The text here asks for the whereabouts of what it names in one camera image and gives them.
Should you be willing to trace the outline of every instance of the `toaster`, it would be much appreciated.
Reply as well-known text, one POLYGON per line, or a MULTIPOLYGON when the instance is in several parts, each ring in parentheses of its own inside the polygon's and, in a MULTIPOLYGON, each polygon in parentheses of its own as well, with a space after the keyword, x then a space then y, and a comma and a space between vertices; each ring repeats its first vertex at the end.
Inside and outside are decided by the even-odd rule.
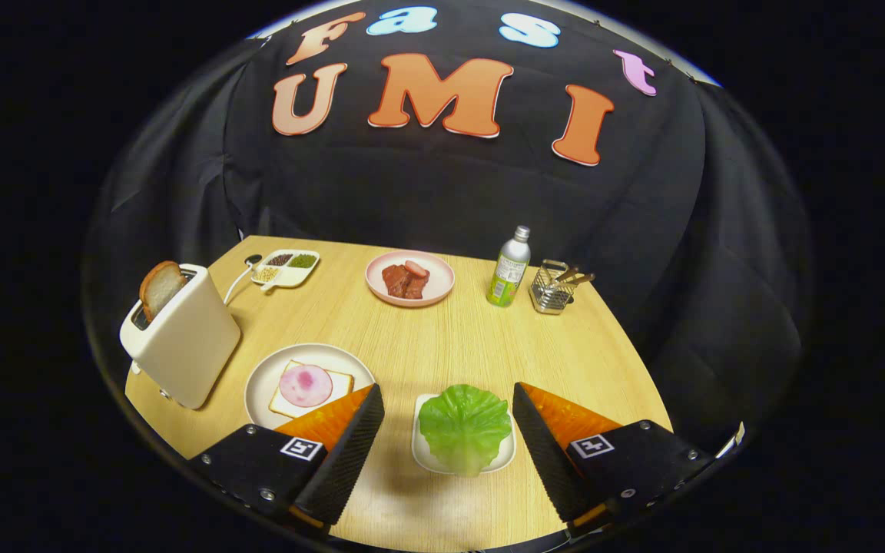
POLYGON ((166 395, 199 409, 241 337, 206 267, 180 263, 187 280, 152 322, 137 301, 122 322, 122 346, 166 395))

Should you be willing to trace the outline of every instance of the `orange letter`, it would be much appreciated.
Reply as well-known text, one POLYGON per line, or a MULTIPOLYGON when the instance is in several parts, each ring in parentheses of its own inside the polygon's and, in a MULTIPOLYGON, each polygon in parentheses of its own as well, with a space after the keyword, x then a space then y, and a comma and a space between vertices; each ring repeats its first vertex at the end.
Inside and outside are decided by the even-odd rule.
POLYGON ((494 122, 498 92, 514 68, 491 59, 471 59, 440 80, 436 68, 423 54, 394 54, 382 60, 387 67, 382 104, 368 117, 372 127, 404 127, 408 114, 403 111, 405 94, 419 124, 428 127, 453 99, 452 115, 442 120, 442 128, 475 137, 495 137, 501 127, 494 122))
POLYGON ((299 49, 289 58, 289 61, 285 62, 285 65, 292 65, 326 50, 330 45, 323 44, 324 38, 336 41, 347 31, 347 22, 361 21, 362 18, 364 18, 364 12, 357 12, 356 14, 338 18, 338 20, 327 22, 327 24, 313 27, 309 31, 304 32, 302 45, 299 45, 299 49))
POLYGON ((317 93, 313 99, 313 109, 302 117, 296 117, 292 106, 296 100, 296 88, 306 80, 306 75, 299 73, 292 77, 282 78, 275 83, 275 104, 271 108, 271 126, 285 136, 305 135, 312 132, 326 121, 333 102, 333 88, 337 75, 347 70, 347 64, 334 63, 320 67, 313 78, 317 80, 317 93))
POLYGON ((614 110, 614 102, 576 84, 566 85, 565 91, 572 97, 572 112, 568 115, 565 133, 552 143, 552 151, 566 160, 594 167, 600 162, 596 141, 600 138, 603 117, 614 110))

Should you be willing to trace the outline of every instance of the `bottle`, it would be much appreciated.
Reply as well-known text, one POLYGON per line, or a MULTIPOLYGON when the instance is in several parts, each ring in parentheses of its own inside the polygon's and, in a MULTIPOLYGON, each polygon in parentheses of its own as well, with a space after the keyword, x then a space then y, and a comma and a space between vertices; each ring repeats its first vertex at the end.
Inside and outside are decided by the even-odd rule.
POLYGON ((524 270, 531 261, 531 248, 528 247, 530 235, 530 228, 519 225, 514 230, 514 237, 501 248, 491 287, 487 290, 487 301, 499 307, 506 307, 514 301, 514 294, 517 294, 517 288, 524 279, 524 270))

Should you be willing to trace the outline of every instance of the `metal wire basket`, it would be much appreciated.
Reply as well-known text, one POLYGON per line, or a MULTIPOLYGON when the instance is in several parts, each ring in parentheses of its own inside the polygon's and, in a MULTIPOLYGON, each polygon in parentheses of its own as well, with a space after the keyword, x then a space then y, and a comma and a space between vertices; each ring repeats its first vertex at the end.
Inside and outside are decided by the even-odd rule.
POLYGON ((559 315, 565 310, 566 305, 572 303, 575 284, 555 282, 555 277, 565 273, 566 270, 568 270, 566 263, 550 259, 542 260, 542 265, 538 267, 535 280, 528 290, 535 311, 559 315))

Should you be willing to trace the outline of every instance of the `white plate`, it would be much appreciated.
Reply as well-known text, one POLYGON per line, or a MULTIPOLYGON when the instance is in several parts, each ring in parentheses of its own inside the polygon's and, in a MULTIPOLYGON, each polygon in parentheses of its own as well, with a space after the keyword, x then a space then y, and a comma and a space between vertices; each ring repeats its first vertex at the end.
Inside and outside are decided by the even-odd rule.
MULTIPOLYGON (((452 470, 449 470, 432 454, 429 450, 429 442, 426 441, 425 436, 419 431, 419 412, 422 409, 422 404, 438 395, 438 393, 423 393, 415 399, 415 423, 412 424, 412 456, 414 456, 415 462, 418 462, 421 468, 429 470, 429 472, 438 472, 440 475, 454 475, 452 470)), ((510 465, 510 462, 514 459, 514 454, 517 452, 517 440, 514 438, 514 416, 510 413, 510 405, 507 406, 507 416, 510 416, 510 435, 501 441, 498 456, 481 470, 481 475, 501 470, 505 466, 510 465)))
MULTIPOLYGON (((375 377, 361 360, 339 347, 326 343, 298 343, 295 346, 284 347, 261 360, 248 377, 248 384, 245 385, 245 412, 253 423, 266 428, 275 428, 292 420, 268 409, 271 399, 275 396, 275 389, 278 388, 278 379, 292 359, 352 375, 355 391, 371 386, 375 382, 375 377)), ((337 399, 330 398, 313 408, 325 406, 337 399)))
POLYGON ((399 307, 424 307, 432 305, 449 295, 453 284, 456 283, 456 273, 453 272, 449 263, 439 256, 433 256, 426 252, 416 250, 397 250, 379 255, 368 263, 364 270, 364 280, 368 283, 372 293, 380 299, 399 307), (403 265, 406 261, 414 261, 429 271, 429 282, 422 290, 422 299, 405 299, 394 297, 387 293, 384 286, 382 270, 389 265, 403 265))
POLYGON ((259 277, 257 277, 257 271, 259 269, 263 269, 263 267, 268 267, 268 261, 282 254, 292 254, 292 257, 289 258, 289 261, 285 262, 285 265, 281 267, 275 267, 275 269, 278 269, 278 281, 275 283, 275 286, 278 286, 280 288, 294 288, 296 286, 299 286, 299 284, 302 284, 303 280, 305 280, 306 277, 308 277, 310 273, 313 272, 313 269, 316 269, 317 265, 320 265, 319 252, 313 252, 313 250, 275 250, 274 252, 266 255, 264 259, 261 260, 261 263, 258 263, 255 266, 255 270, 252 270, 252 283, 268 283, 267 280, 259 280, 259 277), (301 269, 301 267, 289 267, 289 263, 292 263, 292 260, 296 259, 296 256, 300 254, 316 256, 316 261, 313 262, 313 266, 309 267, 309 269, 301 269))

